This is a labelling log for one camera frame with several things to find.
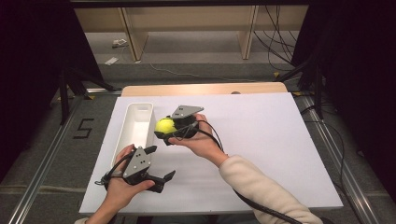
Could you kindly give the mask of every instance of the white plastic tray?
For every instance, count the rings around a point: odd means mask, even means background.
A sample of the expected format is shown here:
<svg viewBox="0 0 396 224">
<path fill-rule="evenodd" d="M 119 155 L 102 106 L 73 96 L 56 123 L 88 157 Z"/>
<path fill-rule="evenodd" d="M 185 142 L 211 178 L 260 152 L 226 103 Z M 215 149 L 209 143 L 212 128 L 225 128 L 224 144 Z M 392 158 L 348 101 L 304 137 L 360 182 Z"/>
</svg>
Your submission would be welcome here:
<svg viewBox="0 0 396 224">
<path fill-rule="evenodd" d="M 114 165 L 119 152 L 131 144 L 135 147 L 151 147 L 154 141 L 155 123 L 153 104 L 129 104 L 111 166 Z"/>
</svg>

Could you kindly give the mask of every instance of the table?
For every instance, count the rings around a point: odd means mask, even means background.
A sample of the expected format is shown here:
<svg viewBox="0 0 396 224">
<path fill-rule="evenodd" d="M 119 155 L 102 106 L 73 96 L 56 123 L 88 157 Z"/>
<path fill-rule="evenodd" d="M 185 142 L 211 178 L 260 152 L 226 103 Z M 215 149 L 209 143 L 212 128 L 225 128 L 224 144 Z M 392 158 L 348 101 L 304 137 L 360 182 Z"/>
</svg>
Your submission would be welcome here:
<svg viewBox="0 0 396 224">
<path fill-rule="evenodd" d="M 242 94 L 230 94 L 236 91 Z M 253 161 L 310 208 L 342 206 L 299 111 L 283 84 L 191 84 L 131 86 L 123 90 L 80 207 L 81 214 L 92 214 L 106 195 L 105 189 L 93 182 L 110 169 L 122 125 L 120 118 L 131 102 L 153 103 L 156 119 L 172 114 L 177 104 L 201 105 L 205 108 L 202 113 L 219 133 L 228 154 L 239 154 Z M 241 128 L 242 132 L 230 132 L 228 121 L 235 117 L 239 119 L 233 125 Z M 184 147 L 166 147 L 160 139 L 155 139 L 154 145 L 158 148 L 148 172 L 161 176 L 175 169 L 175 177 L 166 183 L 161 194 L 145 191 L 137 195 L 120 211 L 121 214 L 156 216 L 251 212 L 208 161 L 196 157 Z"/>
</svg>

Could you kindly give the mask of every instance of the black stand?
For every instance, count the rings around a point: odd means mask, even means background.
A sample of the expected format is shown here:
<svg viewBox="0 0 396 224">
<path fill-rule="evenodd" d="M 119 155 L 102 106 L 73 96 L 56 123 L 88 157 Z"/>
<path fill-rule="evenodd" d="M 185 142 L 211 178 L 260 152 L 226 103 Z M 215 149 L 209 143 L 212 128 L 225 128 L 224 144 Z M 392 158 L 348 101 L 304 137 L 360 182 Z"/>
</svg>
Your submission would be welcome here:
<svg viewBox="0 0 396 224">
<path fill-rule="evenodd" d="M 73 91 L 75 95 L 81 96 L 87 95 L 87 89 L 82 84 L 81 80 L 88 80 L 100 87 L 105 88 L 108 91 L 121 91 L 122 88 L 114 88 L 111 85 L 99 80 L 95 77 L 76 69 L 76 68 L 65 68 L 59 75 L 59 92 L 61 94 L 61 104 L 62 104 L 62 121 L 61 124 L 67 120 L 69 116 L 69 103 L 67 96 L 67 86 Z"/>
<path fill-rule="evenodd" d="M 344 0 L 340 6 L 334 11 L 329 21 L 323 29 L 323 34 L 320 36 L 312 54 L 305 62 L 301 63 L 287 74 L 276 78 L 276 82 L 283 82 L 289 78 L 303 73 L 298 82 L 300 90 L 308 90 L 309 87 L 315 83 L 315 105 L 314 108 L 320 119 L 323 119 L 321 111 L 321 91 L 322 71 L 329 55 L 332 55 L 333 46 L 336 44 L 340 35 L 343 34 L 345 24 L 348 24 L 348 15 L 353 9 L 353 3 L 346 3 Z"/>
</svg>

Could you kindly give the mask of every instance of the person's right hand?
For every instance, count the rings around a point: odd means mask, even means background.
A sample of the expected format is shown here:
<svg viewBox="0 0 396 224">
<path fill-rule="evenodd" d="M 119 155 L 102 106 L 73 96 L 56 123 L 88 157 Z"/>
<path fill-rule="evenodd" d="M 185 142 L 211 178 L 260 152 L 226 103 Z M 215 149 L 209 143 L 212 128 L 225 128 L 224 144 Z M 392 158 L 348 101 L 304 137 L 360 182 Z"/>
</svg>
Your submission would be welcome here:
<svg viewBox="0 0 396 224">
<path fill-rule="evenodd" d="M 207 122 L 203 114 L 196 114 L 195 119 Z M 205 122 L 199 122 L 199 129 L 212 134 L 212 128 Z M 195 155 L 212 161 L 218 167 L 228 158 L 228 156 L 220 150 L 215 141 L 204 133 L 198 132 L 192 138 L 184 138 L 182 140 L 178 140 L 175 137 L 169 138 L 169 142 L 177 146 L 188 147 Z"/>
</svg>

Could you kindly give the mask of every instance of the person's left hand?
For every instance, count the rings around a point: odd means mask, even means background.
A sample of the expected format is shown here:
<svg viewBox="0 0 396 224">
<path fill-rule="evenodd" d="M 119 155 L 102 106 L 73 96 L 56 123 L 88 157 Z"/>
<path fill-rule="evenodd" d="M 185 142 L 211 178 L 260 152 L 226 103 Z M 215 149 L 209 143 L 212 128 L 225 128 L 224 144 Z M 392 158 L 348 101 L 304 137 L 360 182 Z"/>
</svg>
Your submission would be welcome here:
<svg viewBox="0 0 396 224">
<path fill-rule="evenodd" d="M 116 158 L 116 162 L 118 162 L 122 157 L 128 155 L 133 150 L 134 145 L 130 145 L 125 147 Z M 125 166 L 125 162 L 122 162 L 119 167 L 117 167 L 116 171 L 123 170 Z M 104 203 L 113 204 L 115 209 L 120 210 L 121 208 L 128 205 L 128 203 L 132 200 L 132 198 L 139 192 L 149 189 L 154 186 L 154 181 L 146 180 L 137 185 L 129 185 L 122 178 L 113 177 L 110 179 L 107 188 L 107 195 Z"/>
</svg>

